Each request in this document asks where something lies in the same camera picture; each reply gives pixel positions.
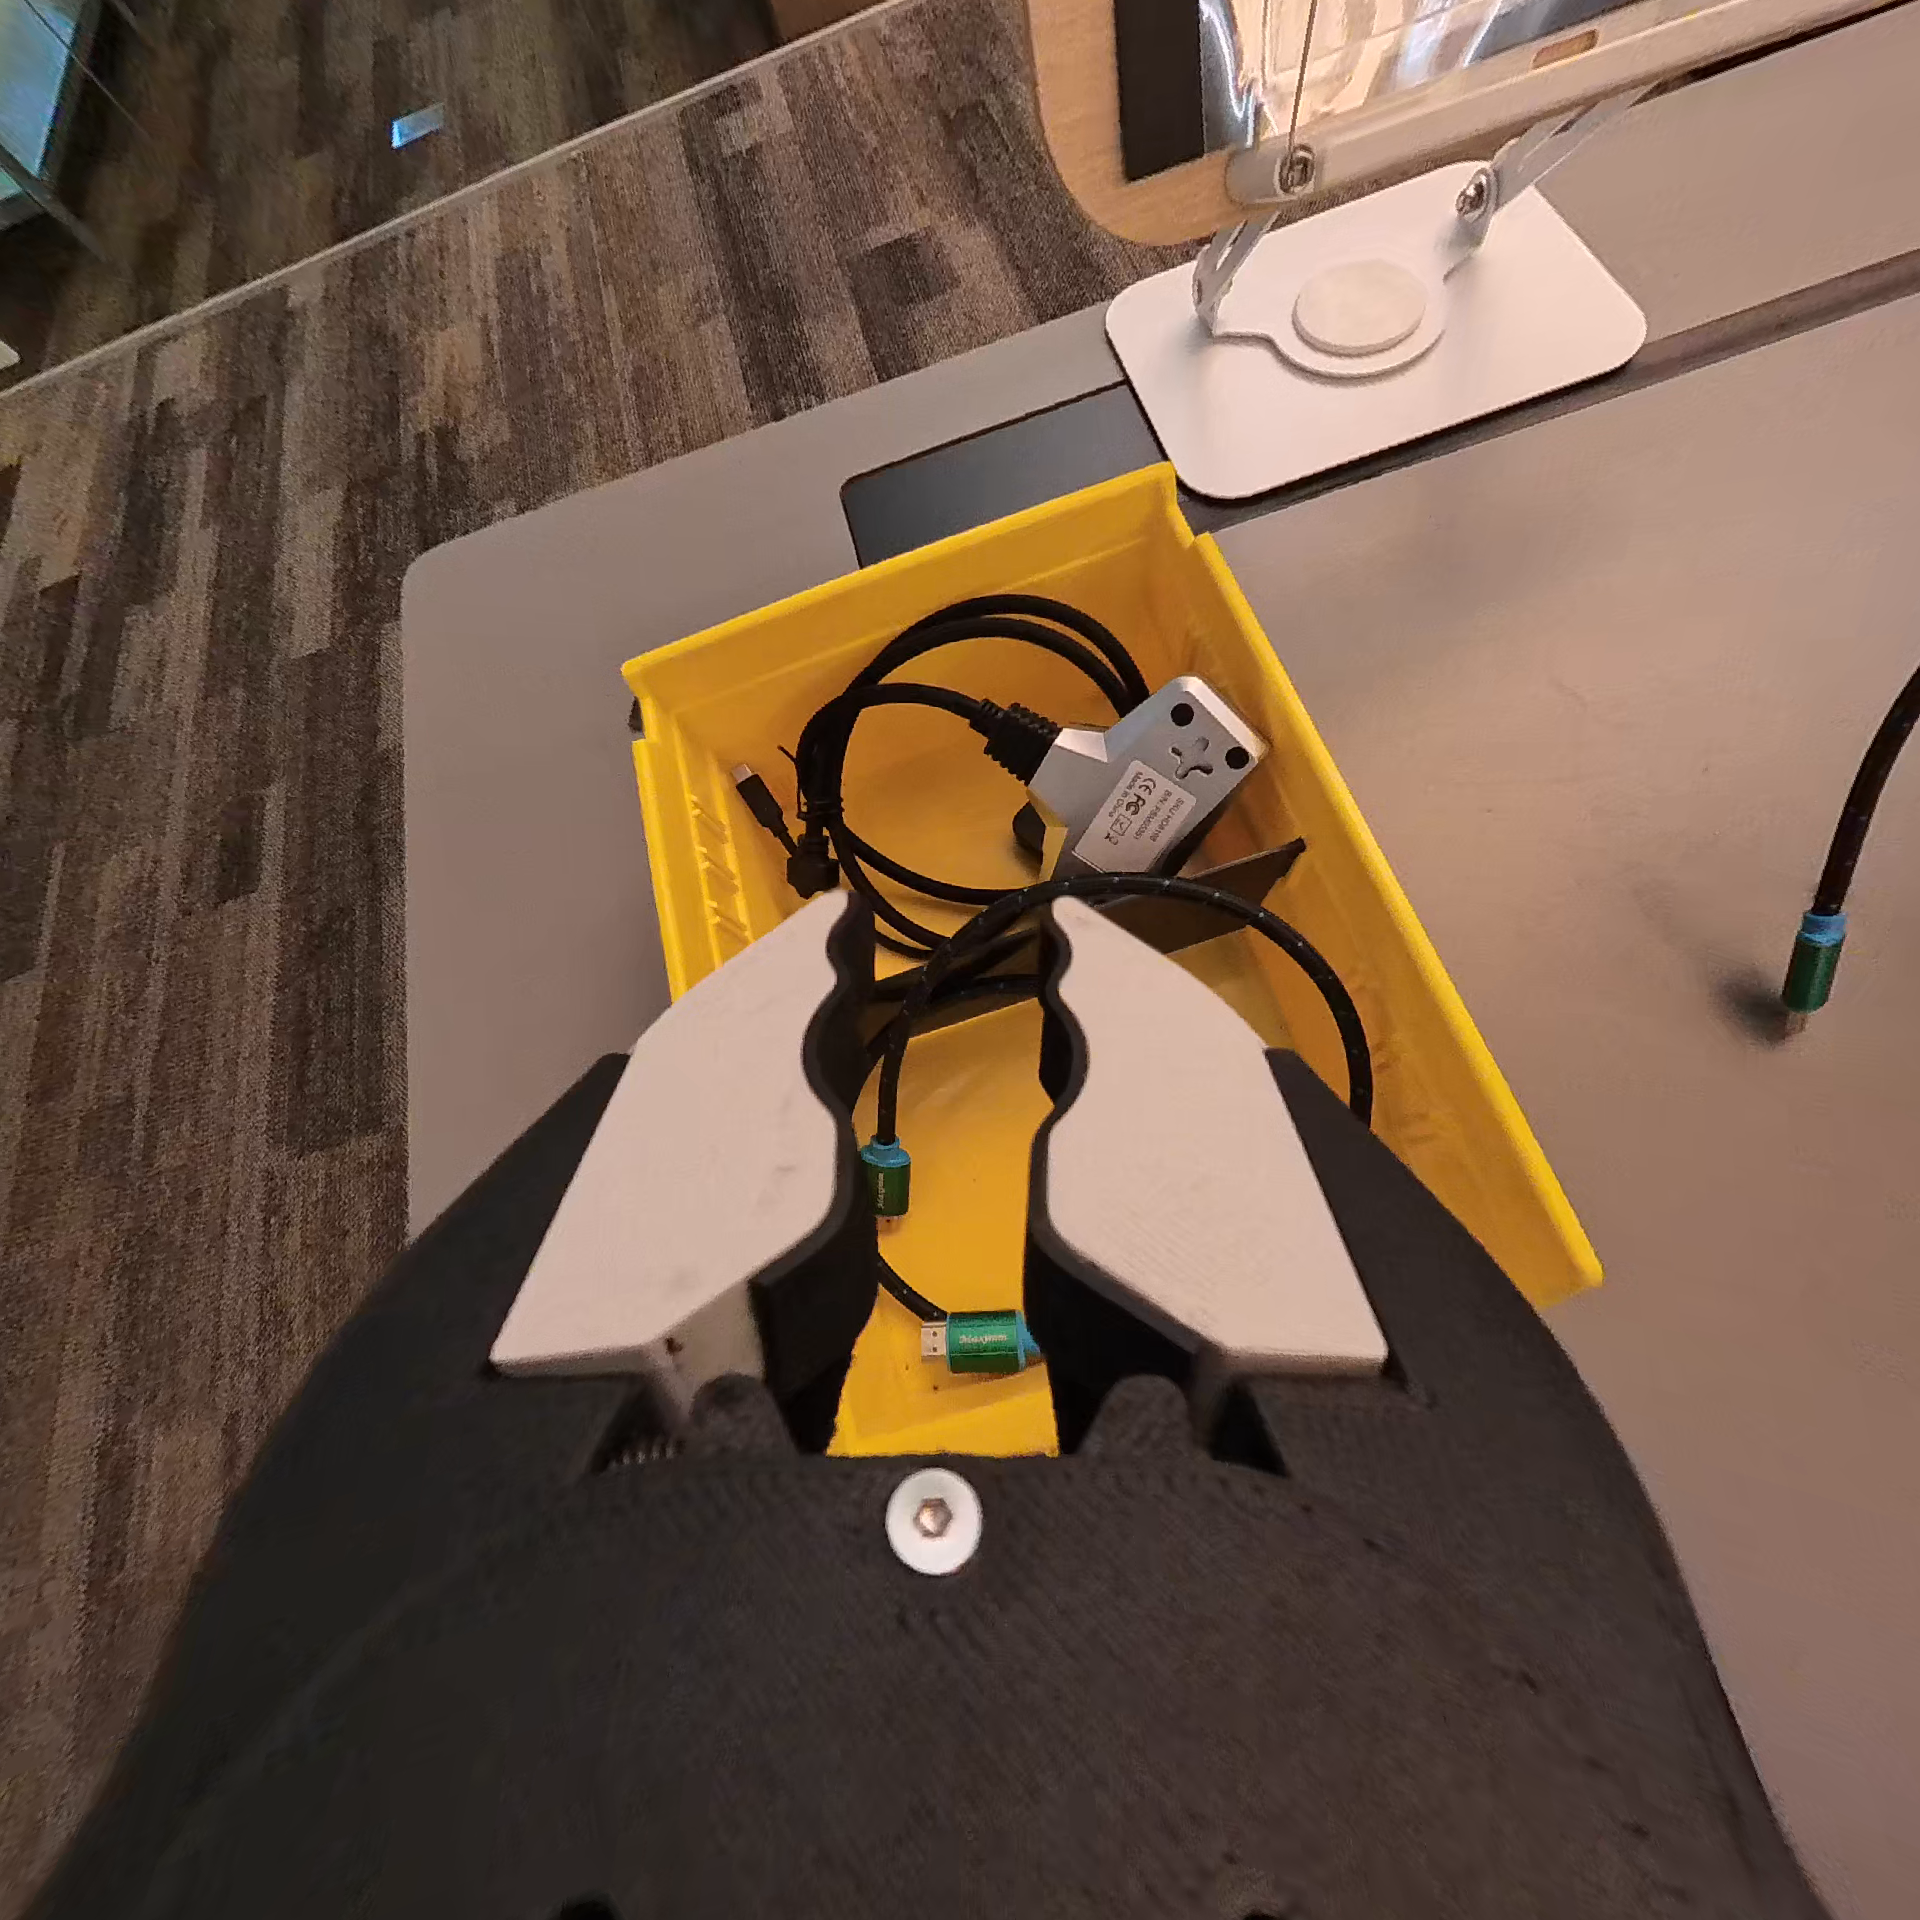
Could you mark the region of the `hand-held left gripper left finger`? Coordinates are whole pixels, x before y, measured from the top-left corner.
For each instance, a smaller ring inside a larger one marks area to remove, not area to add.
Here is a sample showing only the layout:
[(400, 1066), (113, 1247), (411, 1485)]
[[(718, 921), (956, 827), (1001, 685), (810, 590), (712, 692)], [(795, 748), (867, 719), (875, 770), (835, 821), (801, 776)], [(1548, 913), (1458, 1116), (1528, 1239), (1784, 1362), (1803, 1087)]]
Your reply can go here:
[(494, 1339), (507, 1377), (840, 1380), (878, 1282), (854, 1109), (873, 926), (810, 899), (639, 1039)]

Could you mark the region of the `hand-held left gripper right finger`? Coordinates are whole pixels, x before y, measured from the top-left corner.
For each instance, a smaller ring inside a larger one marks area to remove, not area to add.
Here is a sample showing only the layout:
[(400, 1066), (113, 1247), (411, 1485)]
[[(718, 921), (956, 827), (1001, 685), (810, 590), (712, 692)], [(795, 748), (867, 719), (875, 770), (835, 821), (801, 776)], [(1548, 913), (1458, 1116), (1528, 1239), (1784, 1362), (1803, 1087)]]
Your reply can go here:
[(1081, 899), (1051, 933), (1068, 1087), (1035, 1139), (1035, 1242), (1215, 1373), (1381, 1373), (1387, 1336), (1259, 1033)]

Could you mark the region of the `braided hdmi cable green plugs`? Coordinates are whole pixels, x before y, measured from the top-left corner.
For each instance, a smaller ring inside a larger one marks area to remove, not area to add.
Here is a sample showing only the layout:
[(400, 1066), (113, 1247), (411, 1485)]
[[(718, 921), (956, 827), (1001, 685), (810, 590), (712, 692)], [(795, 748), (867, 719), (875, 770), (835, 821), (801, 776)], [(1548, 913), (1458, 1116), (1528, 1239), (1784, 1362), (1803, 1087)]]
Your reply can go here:
[[(880, 1132), (859, 1149), (859, 1162), (868, 1178), (868, 1197), (880, 1219), (901, 1219), (911, 1188), (911, 1155), (899, 1144), (899, 1082), (911, 1023), (932, 991), (937, 975), (959, 957), (963, 941), (983, 940), (997, 926), (1011, 926), (1031, 911), (1045, 911), (1065, 902), (1094, 906), (1102, 898), (1197, 898), (1236, 915), (1240, 926), (1250, 929), (1305, 975), (1331, 1015), (1343, 1047), (1347, 1078), (1347, 1110), (1368, 1128), (1376, 1120), (1376, 1061), (1374, 1048), (1355, 1007), (1352, 989), (1343, 982), (1318, 948), (1289, 921), (1263, 906), (1249, 906), (1223, 896), (1197, 892), (1181, 877), (1152, 876), (1084, 876), (1038, 879), (989, 902), (981, 915), (931, 948), (920, 965), (920, 978), (908, 989), (899, 1023), (884, 1039), (880, 1055), (868, 1061), (880, 1071)], [(878, 1285), (908, 1313), (921, 1329), (921, 1354), (948, 1368), (949, 1373), (1005, 1377), (1039, 1362), (1035, 1343), (1020, 1307), (948, 1309), (912, 1284), (908, 1284), (884, 1255), (878, 1258)]]
[(1835, 989), (1847, 940), (1847, 899), (1885, 787), (1918, 725), (1918, 669), (1897, 689), (1851, 775), (1823, 856), (1813, 899), (1801, 915), (1779, 991), (1786, 1032), (1801, 1032)]

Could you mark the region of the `yellow plastic bin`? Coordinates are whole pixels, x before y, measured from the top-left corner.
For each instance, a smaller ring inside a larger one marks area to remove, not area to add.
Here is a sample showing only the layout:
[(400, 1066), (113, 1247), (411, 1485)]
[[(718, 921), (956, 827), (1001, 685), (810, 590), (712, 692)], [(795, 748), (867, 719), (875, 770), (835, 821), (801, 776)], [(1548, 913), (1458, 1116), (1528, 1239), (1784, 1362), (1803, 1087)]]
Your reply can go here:
[[(1259, 905), (1331, 965), (1355, 1002), (1374, 1064), (1374, 1131), (1480, 1242), (1536, 1307), (1601, 1282), (1571, 1210), (1492, 1050), (1452, 987), (1376, 835), (1273, 654), (1210, 538), (1175, 497), (1172, 468), (1146, 468), (1001, 515), (763, 609), (632, 657), (637, 793), (674, 1001), (801, 911), (786, 847), (753, 821), (734, 770), (765, 776), (795, 810), (790, 753), (907, 627), (979, 597), (1045, 597), (1115, 637), (1042, 620), (1106, 676), (1017, 637), (976, 635), (880, 676), (937, 685), (1065, 725), (1108, 725), (1137, 668), (1146, 692), (1197, 676), (1250, 725), (1265, 754), (1197, 845), (1209, 871), (1294, 842)], [(842, 776), (851, 834), (901, 869), (1003, 892), (1039, 876), (1011, 830), (1015, 782), (994, 770), (961, 717), (888, 705), (858, 717)], [(1263, 1044), (1300, 1055), (1344, 1098), (1344, 1044), (1321, 991), (1250, 929), (1195, 915), (1203, 941), (1174, 960), (1215, 989)], [(1009, 1309), (1020, 1296), (1029, 1149), (1045, 1114), (1039, 1009), (983, 996), (967, 1021), (914, 1037), (899, 1089), (912, 1157), (911, 1214), (880, 1231), (907, 1284), (948, 1309)], [(998, 1383), (939, 1377), (914, 1316), (886, 1296), (854, 1347), (829, 1452), (1055, 1452), (1039, 1368)]]

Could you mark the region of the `silver hdmi adapter hub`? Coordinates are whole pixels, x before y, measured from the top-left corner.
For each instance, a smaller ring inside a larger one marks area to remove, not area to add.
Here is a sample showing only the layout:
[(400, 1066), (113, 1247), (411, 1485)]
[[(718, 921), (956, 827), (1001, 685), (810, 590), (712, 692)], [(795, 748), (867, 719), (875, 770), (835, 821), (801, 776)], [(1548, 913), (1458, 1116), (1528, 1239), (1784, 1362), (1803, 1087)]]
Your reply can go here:
[(1172, 876), (1265, 760), (1265, 738), (1181, 673), (1108, 729), (1065, 729), (1025, 778), (1039, 876)]

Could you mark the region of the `black bin divider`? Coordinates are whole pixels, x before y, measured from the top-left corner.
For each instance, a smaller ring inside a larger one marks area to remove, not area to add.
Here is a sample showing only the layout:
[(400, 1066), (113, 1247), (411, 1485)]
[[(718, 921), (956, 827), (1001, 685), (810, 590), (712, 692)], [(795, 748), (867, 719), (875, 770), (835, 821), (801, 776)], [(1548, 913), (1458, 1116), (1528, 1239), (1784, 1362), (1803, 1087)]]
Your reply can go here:
[[(1305, 835), (1227, 861), (1210, 869), (1179, 876), (1197, 892), (1263, 906), (1308, 850)], [(1240, 921), (1218, 905), (1197, 898), (1102, 898), (1094, 908), (1149, 948), (1174, 954), (1220, 936)], [(920, 967), (878, 980), (859, 1021), (862, 1042), (878, 1058), (899, 1023)], [(911, 1023), (911, 1036), (1005, 1011), (1039, 993), (1039, 915), (1031, 911), (988, 936), (963, 941), (959, 957), (937, 975), (931, 996)]]

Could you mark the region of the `black desk panel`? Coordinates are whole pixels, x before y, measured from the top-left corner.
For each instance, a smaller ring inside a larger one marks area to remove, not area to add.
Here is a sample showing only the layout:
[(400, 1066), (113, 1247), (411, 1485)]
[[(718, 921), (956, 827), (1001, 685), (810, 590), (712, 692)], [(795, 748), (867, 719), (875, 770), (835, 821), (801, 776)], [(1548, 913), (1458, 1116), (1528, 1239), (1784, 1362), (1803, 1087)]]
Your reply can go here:
[(840, 506), (856, 564), (870, 567), (1161, 463), (1117, 381), (859, 471)]

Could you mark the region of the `white metal stand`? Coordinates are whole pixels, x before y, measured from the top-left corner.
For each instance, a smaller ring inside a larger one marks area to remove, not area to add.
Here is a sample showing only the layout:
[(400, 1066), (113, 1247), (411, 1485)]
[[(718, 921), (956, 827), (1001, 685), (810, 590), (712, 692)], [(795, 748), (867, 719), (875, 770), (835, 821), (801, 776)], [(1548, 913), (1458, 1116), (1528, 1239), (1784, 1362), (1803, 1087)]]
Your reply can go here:
[(1387, 171), (1422, 126), (1492, 158), (1279, 226), (1215, 231), (1186, 269), (1118, 295), (1115, 352), (1189, 494), (1231, 505), (1350, 468), (1619, 371), (1646, 345), (1636, 301), (1545, 200), (1589, 139), (1659, 93), (1876, 4), (1619, 4), (1552, 41), (1227, 152), (1238, 203)]

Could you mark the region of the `glass partition panel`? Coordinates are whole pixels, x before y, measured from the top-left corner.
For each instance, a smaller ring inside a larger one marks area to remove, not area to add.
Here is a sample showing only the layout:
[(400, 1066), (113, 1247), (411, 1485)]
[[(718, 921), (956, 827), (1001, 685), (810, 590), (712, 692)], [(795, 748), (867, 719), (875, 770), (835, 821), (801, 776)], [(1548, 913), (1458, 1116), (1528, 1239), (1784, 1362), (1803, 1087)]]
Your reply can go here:
[(107, 104), (143, 132), (97, 62), (106, 22), (146, 40), (146, 20), (127, 2), (3, 4), (3, 231), (48, 221), (101, 262), (109, 256), (101, 234), (61, 188), (61, 176), (86, 99)]

